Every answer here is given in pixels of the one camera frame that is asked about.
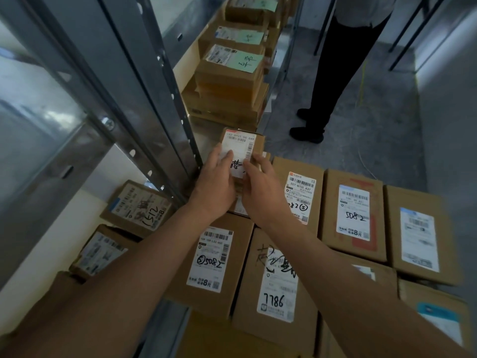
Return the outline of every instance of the green paper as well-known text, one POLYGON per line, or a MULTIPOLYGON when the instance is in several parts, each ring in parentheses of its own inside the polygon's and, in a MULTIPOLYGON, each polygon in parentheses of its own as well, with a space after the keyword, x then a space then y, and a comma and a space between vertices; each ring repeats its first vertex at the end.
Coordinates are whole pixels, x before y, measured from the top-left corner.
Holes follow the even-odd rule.
POLYGON ((263 32, 255 30, 239 30, 236 42, 259 45, 263 39, 263 32))
POLYGON ((259 8, 275 12, 277 9, 278 1, 275 0, 254 0, 252 8, 259 8))
POLYGON ((240 71, 246 71, 247 73, 253 73, 262 59, 263 55, 236 50, 236 53, 227 62, 227 66, 240 71))

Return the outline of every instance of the black metal leg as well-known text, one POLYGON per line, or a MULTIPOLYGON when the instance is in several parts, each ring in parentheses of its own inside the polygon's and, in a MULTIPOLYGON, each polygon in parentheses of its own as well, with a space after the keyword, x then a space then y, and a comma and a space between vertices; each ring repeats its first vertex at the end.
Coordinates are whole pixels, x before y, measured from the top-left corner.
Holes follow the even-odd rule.
POLYGON ((421 11, 423 5, 425 3, 425 0, 421 0, 421 2, 419 3, 419 5, 417 5, 417 9, 414 11, 414 13, 412 14, 411 18, 407 21, 406 25, 404 26, 404 29, 401 30, 401 33, 399 34, 399 36, 397 37, 397 39, 394 41, 392 47, 389 49, 389 52, 392 52, 394 50, 394 48, 396 47, 397 43, 401 40, 402 36, 404 35, 404 33, 407 31, 407 28, 410 26, 410 24, 414 21, 414 18, 417 16, 417 14, 419 13, 419 11, 421 11))
POLYGON ((326 27, 328 26, 328 21, 330 20, 331 11, 333 11, 333 6, 335 1, 336 0, 331 0, 330 6, 328 7, 328 11, 326 11, 325 20, 323 22, 323 26, 321 27, 321 30, 319 31, 318 42, 316 43, 315 51, 313 52, 314 56, 316 56, 316 54, 318 53, 319 45, 321 44, 321 40, 323 39, 323 36, 325 35, 325 30, 326 30, 326 27))
POLYGON ((402 57, 404 56, 404 54, 406 54, 406 51, 409 50, 409 48, 411 47, 412 43, 414 42, 414 40, 416 40, 416 37, 419 36, 419 34, 421 33, 422 29, 424 29, 424 26, 427 25, 427 23, 429 22, 429 20, 431 19, 431 17, 434 15, 434 13, 436 13, 437 9, 439 8, 439 6, 444 2, 444 0, 437 0, 436 4, 434 5, 434 7, 432 8, 432 10, 429 12, 429 14, 426 16, 426 18, 424 19, 424 21, 421 23, 421 25, 419 25, 419 28, 417 28, 416 32, 414 33, 414 35, 411 37, 411 39, 408 41, 408 43, 406 44, 406 46, 404 47, 404 49, 402 49, 401 53, 399 54, 399 56, 397 57, 397 59, 394 61, 394 63, 391 65, 391 67, 389 68, 389 71, 392 71, 397 63, 399 62, 399 60, 402 59, 402 57))

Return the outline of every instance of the black shoe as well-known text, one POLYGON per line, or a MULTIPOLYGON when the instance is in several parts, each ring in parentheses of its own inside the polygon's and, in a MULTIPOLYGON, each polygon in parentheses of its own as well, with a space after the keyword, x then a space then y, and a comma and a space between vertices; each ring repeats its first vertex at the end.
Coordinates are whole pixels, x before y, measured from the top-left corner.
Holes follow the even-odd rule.
POLYGON ((291 128, 290 136, 297 141, 308 141, 316 144, 323 142, 323 133, 313 133, 306 127, 291 128))
POLYGON ((297 110, 297 117, 303 119, 304 121, 308 119, 309 114, 310 110, 307 108, 300 108, 297 110))

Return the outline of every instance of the left hand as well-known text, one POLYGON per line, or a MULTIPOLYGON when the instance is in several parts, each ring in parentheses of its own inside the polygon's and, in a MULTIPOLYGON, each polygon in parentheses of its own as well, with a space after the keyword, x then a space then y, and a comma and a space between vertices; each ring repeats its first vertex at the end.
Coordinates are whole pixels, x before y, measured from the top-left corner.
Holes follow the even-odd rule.
POLYGON ((230 163, 233 151, 220 160, 222 144, 217 144, 209 154, 207 162, 200 172, 199 179, 189 198, 188 205, 192 206, 208 223, 212 223, 225 214, 235 201, 235 186, 230 174, 230 163))

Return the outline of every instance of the concrete floor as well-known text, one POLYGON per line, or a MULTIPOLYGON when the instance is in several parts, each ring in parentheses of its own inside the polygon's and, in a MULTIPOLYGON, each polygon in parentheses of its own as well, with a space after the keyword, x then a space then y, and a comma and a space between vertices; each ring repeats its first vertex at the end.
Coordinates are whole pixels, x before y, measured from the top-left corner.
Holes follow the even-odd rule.
POLYGON ((426 191, 418 94, 414 74, 409 72, 414 70, 412 50, 398 71, 389 72, 399 50, 389 54, 384 43, 373 47, 341 95, 321 144, 298 142, 288 135, 291 127, 305 123, 295 112, 310 106, 319 60, 313 56, 318 33, 297 31, 288 76, 264 132, 265 150, 273 156, 372 178, 359 151, 367 168, 385 184, 426 191))

